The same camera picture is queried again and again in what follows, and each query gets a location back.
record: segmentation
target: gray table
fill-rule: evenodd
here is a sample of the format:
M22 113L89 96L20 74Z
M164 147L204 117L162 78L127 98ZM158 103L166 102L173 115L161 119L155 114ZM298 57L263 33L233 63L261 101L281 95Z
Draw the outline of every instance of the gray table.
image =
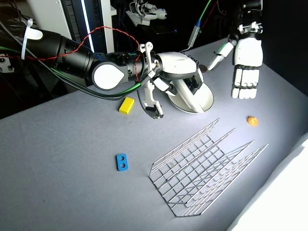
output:
M187 53L206 65L222 42ZM203 115L179 111L160 92L161 120L138 102L123 115L120 102L74 92L1 120L0 230L225 230L308 125L308 98L267 66L254 100L231 98L232 73L229 57L205 75L214 105ZM247 124L249 115L257 127ZM269 147L205 214L175 218L148 179L151 164L217 118L212 138L236 128L224 150L250 140L249 151ZM128 171L116 169L120 153Z

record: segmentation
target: orange ball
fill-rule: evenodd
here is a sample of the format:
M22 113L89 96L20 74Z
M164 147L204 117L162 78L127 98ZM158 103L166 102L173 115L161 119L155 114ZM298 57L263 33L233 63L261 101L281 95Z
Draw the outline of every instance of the orange ball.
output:
M247 122L248 122L248 124L250 124L251 126L254 126L254 127L257 126L258 123L259 123L258 119L254 116L247 117Z

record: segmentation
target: wire rack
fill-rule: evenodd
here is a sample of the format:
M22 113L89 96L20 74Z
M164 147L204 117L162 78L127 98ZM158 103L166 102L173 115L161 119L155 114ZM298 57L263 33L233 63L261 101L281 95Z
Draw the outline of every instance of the wire rack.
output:
M150 179L177 217L203 214L268 146L244 156L254 141L225 153L218 144L234 129L214 141L209 133L215 120L155 161Z

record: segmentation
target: blue block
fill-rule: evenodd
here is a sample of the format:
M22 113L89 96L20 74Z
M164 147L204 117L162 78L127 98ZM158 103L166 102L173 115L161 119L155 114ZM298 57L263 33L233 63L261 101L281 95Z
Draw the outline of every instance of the blue block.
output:
M126 154L119 154L116 155L116 163L117 163L117 170L125 171L128 169L128 162Z

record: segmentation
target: brown round object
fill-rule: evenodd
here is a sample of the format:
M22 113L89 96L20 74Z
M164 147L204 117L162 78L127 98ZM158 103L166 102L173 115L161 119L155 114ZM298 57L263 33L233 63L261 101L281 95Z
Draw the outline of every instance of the brown round object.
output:
M199 68L200 68L200 71L202 72L202 73L204 73L204 72L206 72L207 71L207 67L206 66L204 66L204 65L199 65Z
M254 116L247 117L247 122L249 125L254 126L254 127L257 126L259 123L258 119Z

